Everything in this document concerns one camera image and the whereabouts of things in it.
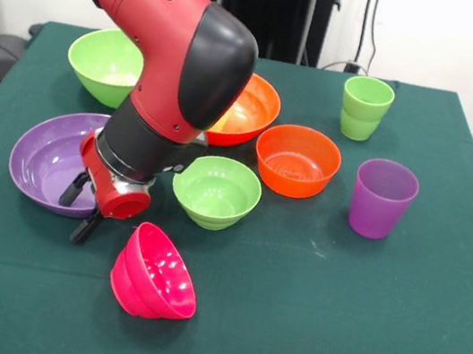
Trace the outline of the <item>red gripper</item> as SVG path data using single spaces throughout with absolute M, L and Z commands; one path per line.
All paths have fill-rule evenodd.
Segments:
M 84 244 L 102 223 L 103 218 L 120 220 L 132 218 L 151 205 L 149 189 L 155 183 L 155 177 L 137 181 L 119 174 L 108 166 L 97 147 L 98 135 L 91 132 L 82 140 L 80 154 L 84 170 L 59 197 L 59 204 L 69 207 L 82 192 L 84 185 L 89 182 L 95 198 L 96 209 L 72 231 L 69 237 L 69 241 L 74 245 Z

